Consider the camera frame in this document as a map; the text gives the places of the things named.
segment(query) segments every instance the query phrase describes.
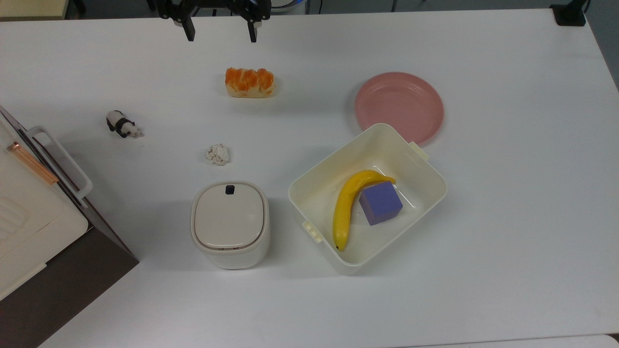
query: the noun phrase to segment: purple cube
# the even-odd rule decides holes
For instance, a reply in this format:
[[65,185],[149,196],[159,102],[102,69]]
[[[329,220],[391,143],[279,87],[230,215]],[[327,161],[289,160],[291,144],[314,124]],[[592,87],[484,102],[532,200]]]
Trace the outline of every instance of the purple cube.
[[359,203],[370,226],[393,219],[402,210],[402,202],[390,181],[363,189]]

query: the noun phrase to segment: yellow banana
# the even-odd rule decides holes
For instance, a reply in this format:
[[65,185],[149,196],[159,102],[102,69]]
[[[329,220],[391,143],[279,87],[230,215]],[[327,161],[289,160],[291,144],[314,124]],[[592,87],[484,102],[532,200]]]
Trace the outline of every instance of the yellow banana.
[[391,181],[392,184],[396,180],[388,176],[384,176],[375,170],[362,170],[351,176],[342,187],[337,202],[335,204],[335,213],[333,213],[333,241],[335,247],[339,251],[344,251],[348,242],[348,231],[350,230],[350,211],[352,204],[355,201],[357,193],[364,186]]

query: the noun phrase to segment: toy panda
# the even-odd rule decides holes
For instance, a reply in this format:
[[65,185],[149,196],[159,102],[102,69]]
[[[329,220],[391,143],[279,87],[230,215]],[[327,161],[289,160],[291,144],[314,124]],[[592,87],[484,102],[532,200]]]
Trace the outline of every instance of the toy panda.
[[142,131],[136,127],[135,122],[131,122],[124,117],[118,110],[108,112],[106,117],[110,131],[116,131],[121,137],[141,137]]

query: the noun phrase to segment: toy bread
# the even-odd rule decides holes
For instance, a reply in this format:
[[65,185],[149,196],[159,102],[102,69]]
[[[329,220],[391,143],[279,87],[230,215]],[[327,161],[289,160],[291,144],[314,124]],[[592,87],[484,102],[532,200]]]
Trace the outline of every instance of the toy bread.
[[275,88],[273,73],[267,69],[226,70],[226,90],[232,97],[240,98],[266,98],[270,97]]

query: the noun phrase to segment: white plastic bin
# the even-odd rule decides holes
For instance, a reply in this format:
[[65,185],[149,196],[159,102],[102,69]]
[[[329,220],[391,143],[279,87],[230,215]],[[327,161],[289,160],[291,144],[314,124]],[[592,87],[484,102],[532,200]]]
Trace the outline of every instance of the white plastic bin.
[[0,107],[0,300],[45,268],[88,229],[88,220],[58,184],[50,186],[7,150],[27,146]]
[[191,238],[216,266],[243,269],[264,258],[271,243],[269,201],[247,181],[201,189],[191,209]]
[[[353,274],[445,197],[447,183],[427,158],[419,146],[406,142],[388,124],[375,124],[290,185],[288,198],[296,208],[295,220],[337,272]],[[395,218],[370,226],[357,198],[348,243],[341,252],[332,236],[335,202],[345,181],[364,169],[395,178],[404,207]]]

